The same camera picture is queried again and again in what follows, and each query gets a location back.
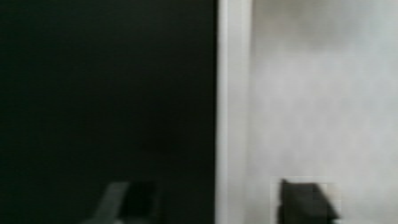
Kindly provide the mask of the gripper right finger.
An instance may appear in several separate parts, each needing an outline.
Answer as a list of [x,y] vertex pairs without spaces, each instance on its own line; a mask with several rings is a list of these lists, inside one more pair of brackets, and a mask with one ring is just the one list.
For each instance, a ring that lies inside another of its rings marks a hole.
[[279,184],[277,224],[335,224],[339,215],[316,183]]

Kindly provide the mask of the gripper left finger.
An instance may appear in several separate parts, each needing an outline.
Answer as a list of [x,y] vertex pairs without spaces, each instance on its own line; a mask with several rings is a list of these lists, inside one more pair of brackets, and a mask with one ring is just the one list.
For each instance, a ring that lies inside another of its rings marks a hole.
[[112,182],[87,224],[158,224],[160,188],[154,182]]

